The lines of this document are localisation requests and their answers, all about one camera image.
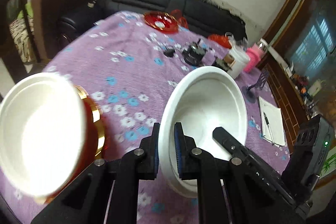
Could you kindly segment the small red gold-rimmed plate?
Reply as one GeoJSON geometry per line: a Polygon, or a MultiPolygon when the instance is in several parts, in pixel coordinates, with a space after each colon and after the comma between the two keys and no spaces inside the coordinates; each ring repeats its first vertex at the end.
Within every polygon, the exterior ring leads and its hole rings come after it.
{"type": "Polygon", "coordinates": [[[85,107],[86,134],[84,148],[81,152],[79,163],[70,179],[56,192],[48,196],[35,197],[37,204],[50,203],[65,187],[68,186],[80,173],[84,171],[94,160],[101,159],[105,143],[105,127],[102,121],[100,106],[90,98],[87,91],[81,86],[75,86],[78,96],[85,107]]]}

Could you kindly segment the white foam bowl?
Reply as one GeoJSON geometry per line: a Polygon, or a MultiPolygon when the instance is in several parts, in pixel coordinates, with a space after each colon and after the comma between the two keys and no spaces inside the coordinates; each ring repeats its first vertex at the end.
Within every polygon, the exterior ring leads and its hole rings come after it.
{"type": "Polygon", "coordinates": [[[85,107],[69,80],[26,77],[1,103],[1,169],[22,193],[49,196],[74,174],[86,129],[85,107]]]}
{"type": "Polygon", "coordinates": [[[213,139],[222,127],[240,144],[247,137],[247,110],[234,79],[225,71],[206,66],[188,73],[172,92],[158,134],[158,156],[162,174],[169,187],[187,198],[197,197],[196,180],[178,177],[174,125],[180,122],[186,136],[213,157],[229,160],[230,153],[213,139]]]}

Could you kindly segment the white notebook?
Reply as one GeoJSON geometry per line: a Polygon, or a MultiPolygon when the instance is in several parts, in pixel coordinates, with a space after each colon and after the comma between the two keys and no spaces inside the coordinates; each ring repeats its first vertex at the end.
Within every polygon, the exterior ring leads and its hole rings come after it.
{"type": "Polygon", "coordinates": [[[281,109],[264,100],[264,98],[262,97],[259,97],[259,106],[262,137],[272,144],[263,115],[263,112],[265,112],[268,117],[270,127],[272,129],[275,145],[277,145],[278,147],[286,145],[281,109]]]}

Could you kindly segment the black pen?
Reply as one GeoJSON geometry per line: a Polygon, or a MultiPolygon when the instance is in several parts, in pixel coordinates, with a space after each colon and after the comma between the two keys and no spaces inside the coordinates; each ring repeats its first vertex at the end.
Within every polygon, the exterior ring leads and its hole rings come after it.
{"type": "Polygon", "coordinates": [[[270,124],[269,124],[268,117],[267,117],[267,115],[266,115],[265,112],[263,112],[263,115],[264,115],[264,119],[265,119],[265,122],[266,122],[266,126],[268,128],[268,132],[269,132],[269,135],[270,135],[270,139],[271,139],[272,145],[275,145],[274,137],[273,137],[272,129],[271,129],[270,124]]]}

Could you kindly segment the purple phone stand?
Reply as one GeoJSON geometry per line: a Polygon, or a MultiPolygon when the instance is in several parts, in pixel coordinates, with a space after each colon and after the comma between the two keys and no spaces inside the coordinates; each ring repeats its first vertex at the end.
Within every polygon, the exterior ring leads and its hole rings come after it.
{"type": "Polygon", "coordinates": [[[254,94],[252,89],[262,90],[264,85],[267,82],[268,77],[269,77],[269,72],[266,69],[263,69],[255,84],[242,87],[241,90],[242,90],[243,96],[247,99],[248,102],[250,103],[256,102],[256,95],[254,94]]]}

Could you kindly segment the purple floral tablecloth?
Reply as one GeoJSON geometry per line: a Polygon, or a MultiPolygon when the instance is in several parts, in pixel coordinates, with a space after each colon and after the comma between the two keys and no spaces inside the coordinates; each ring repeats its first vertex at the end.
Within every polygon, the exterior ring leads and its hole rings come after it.
{"type": "MultiPolygon", "coordinates": [[[[45,71],[63,75],[93,94],[111,141],[106,158],[118,159],[138,147],[153,123],[161,121],[170,94],[196,68],[185,63],[182,49],[199,39],[207,49],[205,65],[228,52],[187,29],[165,35],[145,24],[139,14],[118,12],[58,53],[45,71]],[[174,48],[174,57],[166,57],[165,48],[174,48]]],[[[246,146],[282,173],[289,161],[287,145],[276,147],[265,141],[259,105],[246,102],[246,107],[246,146]]],[[[2,172],[1,194],[21,223],[30,223],[44,207],[14,188],[2,172]]],[[[137,223],[198,223],[197,200],[171,190],[161,171],[155,181],[140,182],[138,202],[137,223]]]]}

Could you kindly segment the black grinder with wooden knob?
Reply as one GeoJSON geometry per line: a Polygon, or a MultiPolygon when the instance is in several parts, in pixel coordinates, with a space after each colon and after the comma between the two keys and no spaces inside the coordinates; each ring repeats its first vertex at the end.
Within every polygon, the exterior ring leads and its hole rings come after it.
{"type": "Polygon", "coordinates": [[[232,70],[232,66],[234,65],[234,63],[235,58],[230,53],[227,53],[222,59],[216,57],[215,61],[212,63],[212,66],[228,72],[232,70]]]}

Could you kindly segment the pink sleeved thermos bottle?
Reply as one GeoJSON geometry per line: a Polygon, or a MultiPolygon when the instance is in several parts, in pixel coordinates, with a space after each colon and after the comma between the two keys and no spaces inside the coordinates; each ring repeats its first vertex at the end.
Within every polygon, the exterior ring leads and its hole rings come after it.
{"type": "Polygon", "coordinates": [[[246,50],[246,54],[250,57],[250,61],[244,68],[244,72],[250,73],[250,71],[261,61],[268,49],[268,43],[264,39],[260,39],[258,42],[246,50]]]}

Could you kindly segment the white plastic jar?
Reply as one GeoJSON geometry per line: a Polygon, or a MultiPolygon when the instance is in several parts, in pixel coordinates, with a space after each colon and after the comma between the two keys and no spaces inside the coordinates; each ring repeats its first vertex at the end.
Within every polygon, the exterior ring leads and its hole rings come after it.
{"type": "Polygon", "coordinates": [[[234,62],[231,65],[231,70],[228,72],[228,74],[233,79],[236,79],[240,75],[240,73],[244,70],[244,68],[248,65],[250,57],[239,46],[233,46],[229,50],[229,54],[234,58],[234,62]]]}

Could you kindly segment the black cylindrical pump device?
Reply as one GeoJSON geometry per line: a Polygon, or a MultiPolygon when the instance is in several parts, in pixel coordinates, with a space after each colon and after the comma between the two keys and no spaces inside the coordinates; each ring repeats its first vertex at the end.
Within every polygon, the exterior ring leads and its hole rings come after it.
{"type": "Polygon", "coordinates": [[[182,52],[184,61],[191,66],[198,67],[203,57],[206,55],[207,50],[202,48],[198,43],[192,42],[187,50],[182,52]]]}

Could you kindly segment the black power adapter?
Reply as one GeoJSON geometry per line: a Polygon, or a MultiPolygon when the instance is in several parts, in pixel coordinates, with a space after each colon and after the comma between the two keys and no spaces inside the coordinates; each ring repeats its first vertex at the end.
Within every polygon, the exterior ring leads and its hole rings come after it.
{"type": "Polygon", "coordinates": [[[164,54],[166,57],[172,58],[172,57],[174,57],[175,50],[174,50],[174,49],[168,49],[168,50],[165,50],[165,51],[163,52],[163,54],[164,54]]]}

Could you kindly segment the dark wooden chair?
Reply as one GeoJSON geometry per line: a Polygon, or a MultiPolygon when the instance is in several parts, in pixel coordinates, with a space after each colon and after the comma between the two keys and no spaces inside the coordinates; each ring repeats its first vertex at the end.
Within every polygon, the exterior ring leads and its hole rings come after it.
{"type": "Polygon", "coordinates": [[[26,64],[40,61],[27,0],[1,0],[1,60],[15,83],[29,75],[26,64]]]}

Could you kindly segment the far red glass plate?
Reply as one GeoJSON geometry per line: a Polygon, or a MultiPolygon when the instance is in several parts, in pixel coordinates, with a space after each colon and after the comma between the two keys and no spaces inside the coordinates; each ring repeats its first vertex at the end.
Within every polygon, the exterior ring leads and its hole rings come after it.
{"type": "Polygon", "coordinates": [[[179,30],[178,21],[166,12],[150,11],[143,14],[144,22],[157,31],[175,34],[179,30]]]}

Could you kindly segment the black leather sofa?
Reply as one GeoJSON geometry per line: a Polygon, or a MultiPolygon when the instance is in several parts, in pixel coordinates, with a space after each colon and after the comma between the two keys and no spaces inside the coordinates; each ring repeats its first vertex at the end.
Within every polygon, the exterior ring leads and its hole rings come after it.
{"type": "Polygon", "coordinates": [[[236,40],[247,37],[245,22],[240,17],[204,0],[97,0],[92,8],[83,5],[60,16],[57,28],[72,41],[99,20],[119,11],[139,14],[160,11],[174,15],[176,10],[186,19],[189,30],[201,36],[230,32],[236,40]]]}

